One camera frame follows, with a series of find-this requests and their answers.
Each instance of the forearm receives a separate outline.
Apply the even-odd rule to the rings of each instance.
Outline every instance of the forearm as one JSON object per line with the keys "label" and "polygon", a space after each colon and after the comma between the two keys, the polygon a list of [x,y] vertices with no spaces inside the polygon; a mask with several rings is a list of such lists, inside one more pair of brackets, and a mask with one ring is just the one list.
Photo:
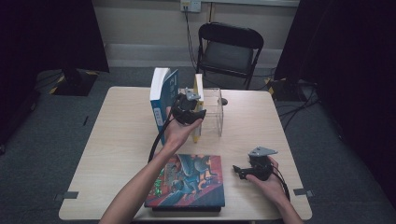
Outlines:
{"label": "forearm", "polygon": [[146,200],[161,169],[176,150],[167,145],[117,194],[100,223],[130,223]]}
{"label": "forearm", "polygon": [[302,224],[300,216],[297,214],[293,205],[285,198],[275,202],[276,208],[283,218],[285,224]]}

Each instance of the baseboard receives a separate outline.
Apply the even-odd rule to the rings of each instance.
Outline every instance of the baseboard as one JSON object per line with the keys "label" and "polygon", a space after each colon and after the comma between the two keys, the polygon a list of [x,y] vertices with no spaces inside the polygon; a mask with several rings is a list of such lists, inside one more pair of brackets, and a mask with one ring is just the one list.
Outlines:
{"label": "baseboard", "polygon": [[[110,67],[191,66],[188,47],[105,44],[105,50]],[[193,52],[196,58],[198,49]],[[276,67],[281,53],[282,49],[263,49],[256,67]]]}

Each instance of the gray carpet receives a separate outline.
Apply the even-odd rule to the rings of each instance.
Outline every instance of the gray carpet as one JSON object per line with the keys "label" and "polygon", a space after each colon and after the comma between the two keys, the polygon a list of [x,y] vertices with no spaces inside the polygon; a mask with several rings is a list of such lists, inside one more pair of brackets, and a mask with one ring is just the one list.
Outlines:
{"label": "gray carpet", "polygon": [[[178,69],[180,87],[191,87],[194,70]],[[37,87],[42,94],[37,107],[0,157],[0,223],[68,223],[59,219],[62,202],[54,197],[68,189],[107,90],[112,86],[148,87],[153,70],[110,68],[110,74],[100,74],[87,97],[50,95],[58,71],[40,74]],[[250,89],[265,91],[263,76],[271,76],[271,72],[256,69]],[[220,84],[222,89],[245,88],[243,79],[215,74],[207,74],[204,83],[206,87]],[[304,91],[309,96],[311,87]],[[276,102],[280,115],[302,104]],[[284,126],[291,116],[281,117]],[[315,104],[298,112],[285,131],[304,187],[315,194],[309,198],[313,217],[305,223],[396,223],[396,212],[381,188],[340,141],[334,127],[323,106]]]}

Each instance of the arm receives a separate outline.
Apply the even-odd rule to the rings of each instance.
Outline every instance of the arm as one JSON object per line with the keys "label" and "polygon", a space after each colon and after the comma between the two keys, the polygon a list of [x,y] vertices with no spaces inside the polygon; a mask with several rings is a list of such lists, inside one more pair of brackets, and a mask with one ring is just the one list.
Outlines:
{"label": "arm", "polygon": [[[273,158],[268,158],[271,160],[271,163],[277,168],[278,163]],[[282,185],[276,176],[270,175],[270,177],[266,181],[261,181],[254,175],[247,175],[247,180],[259,187],[262,190],[264,196],[272,203],[274,203],[280,215],[282,216],[283,221],[286,224],[303,223],[300,216],[294,209],[293,205],[286,197],[285,191],[283,191]]]}
{"label": "arm", "polygon": [[149,195],[161,169],[202,121],[198,119],[192,125],[184,126],[172,120],[165,131],[166,143],[161,151],[120,190],[99,223],[130,223]]}

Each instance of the table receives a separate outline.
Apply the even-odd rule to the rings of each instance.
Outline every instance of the table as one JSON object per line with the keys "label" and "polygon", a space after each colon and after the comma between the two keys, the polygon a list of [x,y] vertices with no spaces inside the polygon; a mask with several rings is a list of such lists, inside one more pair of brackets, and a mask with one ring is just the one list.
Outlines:
{"label": "table", "polygon": [[[265,220],[280,218],[276,208],[233,165],[250,167],[248,152],[256,146],[278,151],[274,158],[290,189],[291,203],[302,219],[312,217],[305,195],[294,189],[303,184],[280,124],[274,102],[266,91],[221,91],[224,106],[222,136],[205,131],[198,143],[192,138],[178,153],[221,156],[226,206],[219,213],[152,212],[142,206],[136,220]],[[149,88],[110,88],[64,199],[63,220],[100,219],[119,190],[147,164],[158,134],[149,103]]]}

